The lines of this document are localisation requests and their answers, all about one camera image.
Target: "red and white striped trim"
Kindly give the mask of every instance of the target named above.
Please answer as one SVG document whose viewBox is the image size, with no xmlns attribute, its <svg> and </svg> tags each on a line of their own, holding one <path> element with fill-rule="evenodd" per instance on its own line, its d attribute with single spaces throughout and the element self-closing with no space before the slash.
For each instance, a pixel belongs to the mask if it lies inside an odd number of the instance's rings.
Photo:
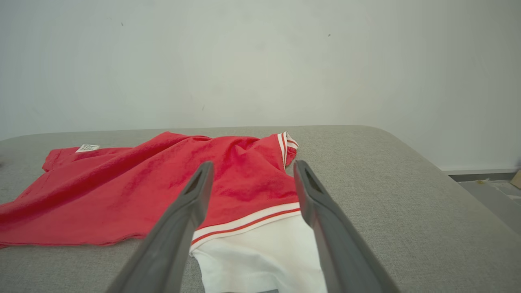
<svg viewBox="0 0 521 293">
<path fill-rule="evenodd" d="M 282 166 L 286 168 L 286 156 L 288 154 L 288 148 L 297 149 L 299 144 L 291 138 L 287 131 L 277 134 L 279 140 L 280 151 L 282 152 Z"/>
<path fill-rule="evenodd" d="M 194 249 L 212 239 L 241 234 L 262 225 L 296 215 L 300 215 L 300 205 L 298 202 L 293 202 L 271 206 L 228 223 L 204 227 L 195 231 L 192 245 L 190 246 L 190 254 Z"/>
</svg>

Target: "gray upholstered table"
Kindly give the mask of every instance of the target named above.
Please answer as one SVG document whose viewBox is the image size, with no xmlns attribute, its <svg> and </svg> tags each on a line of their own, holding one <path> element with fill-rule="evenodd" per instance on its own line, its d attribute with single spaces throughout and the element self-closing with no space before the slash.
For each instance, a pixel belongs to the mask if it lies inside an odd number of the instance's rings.
<svg viewBox="0 0 521 293">
<path fill-rule="evenodd" d="M 417 152 L 371 127 L 128 130 L 7 139 L 0 141 L 0 203 L 14 200 L 43 173 L 51 149 L 84 143 L 133 147 L 167 130 L 210 137 L 288 131 L 300 145 L 297 158 L 310 164 L 403 290 L 521 288 L 520 236 Z M 2 249 L 0 290 L 100 292 L 138 244 L 129 240 L 110 247 Z M 187 262 L 182 291 L 203 291 L 193 258 Z"/>
</svg>

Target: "white wall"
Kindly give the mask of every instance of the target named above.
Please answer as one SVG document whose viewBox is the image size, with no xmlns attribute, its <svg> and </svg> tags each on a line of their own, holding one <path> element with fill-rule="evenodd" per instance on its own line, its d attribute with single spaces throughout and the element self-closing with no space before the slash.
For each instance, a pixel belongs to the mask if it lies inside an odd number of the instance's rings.
<svg viewBox="0 0 521 293">
<path fill-rule="evenodd" d="M 6 0 L 0 42 L 0 139 L 362 124 L 442 170 L 521 160 L 518 0 Z"/>
</svg>

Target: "red fabric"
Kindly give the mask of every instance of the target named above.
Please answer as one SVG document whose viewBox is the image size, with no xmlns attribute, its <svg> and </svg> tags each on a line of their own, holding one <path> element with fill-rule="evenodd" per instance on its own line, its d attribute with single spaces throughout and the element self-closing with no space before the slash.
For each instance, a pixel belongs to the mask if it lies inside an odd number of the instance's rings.
<svg viewBox="0 0 521 293">
<path fill-rule="evenodd" d="M 199 165 L 215 164 L 206 221 L 224 224 L 297 202 L 277 135 L 184 136 L 165 132 L 135 148 L 52 150 L 44 175 L 0 205 L 0 245 L 111 245 L 144 238 Z M 296 150 L 288 148 L 287 165 Z"/>
</svg>

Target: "clothing label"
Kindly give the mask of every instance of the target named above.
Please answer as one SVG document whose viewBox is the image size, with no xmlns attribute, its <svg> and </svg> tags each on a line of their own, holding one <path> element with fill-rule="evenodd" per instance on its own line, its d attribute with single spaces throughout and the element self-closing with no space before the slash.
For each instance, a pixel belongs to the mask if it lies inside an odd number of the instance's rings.
<svg viewBox="0 0 521 293">
<path fill-rule="evenodd" d="M 90 151 L 94 151 L 94 150 L 97 150 L 99 149 L 100 146 L 99 145 L 93 145 L 93 144 L 84 144 L 82 145 L 76 152 L 77 153 L 81 153 L 81 152 L 90 152 Z"/>
</svg>

